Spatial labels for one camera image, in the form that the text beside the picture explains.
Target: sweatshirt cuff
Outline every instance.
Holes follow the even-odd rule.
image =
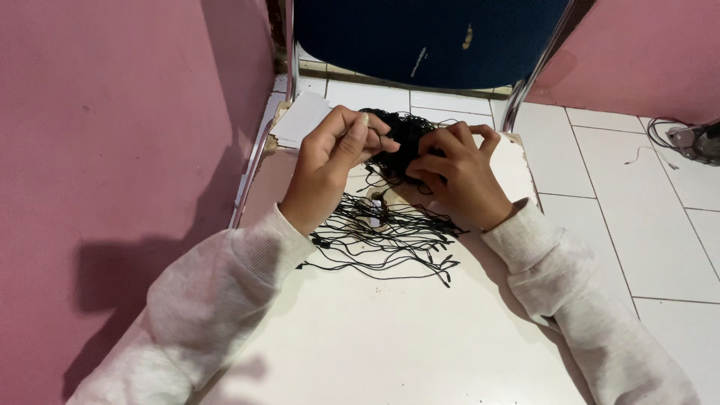
[[[562,228],[553,226],[528,199],[515,202],[521,208],[512,218],[481,237],[516,274],[538,264],[559,242]]]
[[[233,240],[235,255],[270,285],[279,286],[290,270],[316,250],[308,238],[287,222],[277,204],[259,223],[242,231]]]

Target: person's left hand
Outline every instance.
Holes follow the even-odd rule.
[[[338,206],[350,169],[400,144],[385,138],[390,127],[374,114],[342,105],[302,140],[300,156],[280,212],[302,235],[310,235]]]

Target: blue chair backrest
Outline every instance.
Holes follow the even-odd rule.
[[[294,0],[295,37],[310,55],[368,76],[488,89],[533,71],[567,1]]]

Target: white sweater sleeve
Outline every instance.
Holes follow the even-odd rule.
[[[184,404],[313,251],[276,205],[254,227],[209,237],[153,283],[145,310],[68,404]]]
[[[593,252],[527,199],[482,238],[508,264],[510,289],[538,324],[560,332],[598,405],[695,405],[683,370],[638,318],[611,300]]]

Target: hand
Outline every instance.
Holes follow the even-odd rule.
[[[480,149],[473,133],[484,138]],[[516,212],[490,169],[499,142],[500,134],[487,125],[468,127],[461,121],[439,128],[420,138],[420,157],[405,173],[425,182],[441,204],[489,231]],[[432,149],[441,149],[446,157],[429,154]]]
[[[385,138],[390,127],[374,114],[339,105],[300,146],[295,173],[280,212],[302,235],[310,235],[340,202],[353,167],[400,144]]]

